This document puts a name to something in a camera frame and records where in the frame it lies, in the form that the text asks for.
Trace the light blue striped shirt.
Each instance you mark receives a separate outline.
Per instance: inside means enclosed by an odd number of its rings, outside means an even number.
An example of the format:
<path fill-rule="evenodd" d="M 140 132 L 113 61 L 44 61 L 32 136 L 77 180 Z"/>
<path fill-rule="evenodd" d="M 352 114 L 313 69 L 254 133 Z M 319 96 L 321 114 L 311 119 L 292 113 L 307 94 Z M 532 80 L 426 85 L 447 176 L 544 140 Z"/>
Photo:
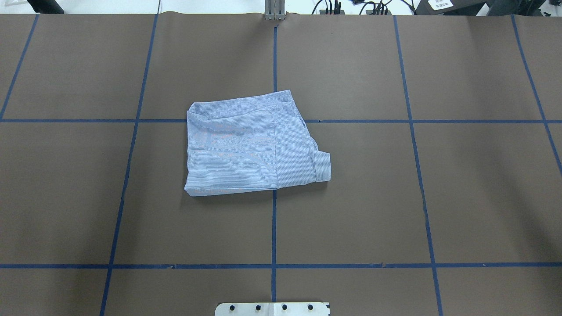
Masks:
<path fill-rule="evenodd" d="M 195 102 L 186 115 L 184 190 L 189 196 L 278 190 L 331 180 L 331 155 L 319 150 L 289 90 Z"/>

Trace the aluminium frame post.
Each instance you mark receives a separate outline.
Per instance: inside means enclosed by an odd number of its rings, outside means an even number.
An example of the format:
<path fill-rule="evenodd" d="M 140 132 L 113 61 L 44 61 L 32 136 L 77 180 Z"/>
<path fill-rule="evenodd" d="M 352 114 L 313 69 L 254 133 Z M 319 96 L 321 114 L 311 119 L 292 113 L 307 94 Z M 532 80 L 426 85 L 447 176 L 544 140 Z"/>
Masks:
<path fill-rule="evenodd" d="M 285 0 L 265 0 L 264 18 L 267 21 L 283 21 L 286 18 Z"/>

